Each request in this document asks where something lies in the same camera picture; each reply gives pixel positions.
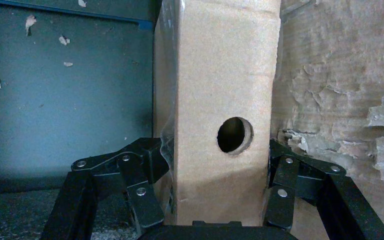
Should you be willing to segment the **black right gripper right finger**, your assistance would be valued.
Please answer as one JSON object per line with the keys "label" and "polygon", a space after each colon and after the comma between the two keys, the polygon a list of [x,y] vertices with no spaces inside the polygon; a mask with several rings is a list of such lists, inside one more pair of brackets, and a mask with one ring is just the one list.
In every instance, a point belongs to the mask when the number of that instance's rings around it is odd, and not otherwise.
{"label": "black right gripper right finger", "polygon": [[290,232],[295,199],[302,199],[316,207],[329,239],[384,240],[384,223],[346,173],[270,140],[264,225]]}

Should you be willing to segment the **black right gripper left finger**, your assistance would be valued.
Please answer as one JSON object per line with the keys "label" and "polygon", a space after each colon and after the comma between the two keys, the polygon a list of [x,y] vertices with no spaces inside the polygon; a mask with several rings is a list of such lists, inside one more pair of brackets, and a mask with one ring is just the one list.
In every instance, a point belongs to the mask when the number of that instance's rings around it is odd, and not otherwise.
{"label": "black right gripper left finger", "polygon": [[122,149],[71,165],[41,234],[43,240],[89,240],[100,201],[121,194],[139,235],[162,225],[154,183],[169,170],[160,138],[141,137]]}

